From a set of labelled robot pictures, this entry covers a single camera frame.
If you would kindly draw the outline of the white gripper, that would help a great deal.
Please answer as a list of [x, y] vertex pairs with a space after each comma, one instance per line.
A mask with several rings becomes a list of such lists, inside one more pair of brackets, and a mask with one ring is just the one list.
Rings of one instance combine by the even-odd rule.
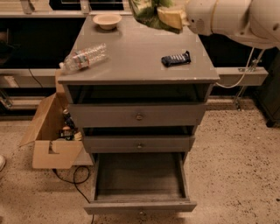
[[212, 17], [216, 0], [189, 0], [185, 6], [158, 7], [157, 15], [165, 25], [181, 30], [189, 23], [189, 29], [199, 35], [209, 36], [212, 32]]

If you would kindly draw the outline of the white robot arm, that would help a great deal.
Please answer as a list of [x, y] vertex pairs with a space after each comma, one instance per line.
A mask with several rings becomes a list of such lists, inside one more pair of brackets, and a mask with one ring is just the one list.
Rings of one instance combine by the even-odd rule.
[[157, 8], [159, 20], [172, 28], [220, 34], [245, 46], [280, 46], [280, 0], [171, 0]]

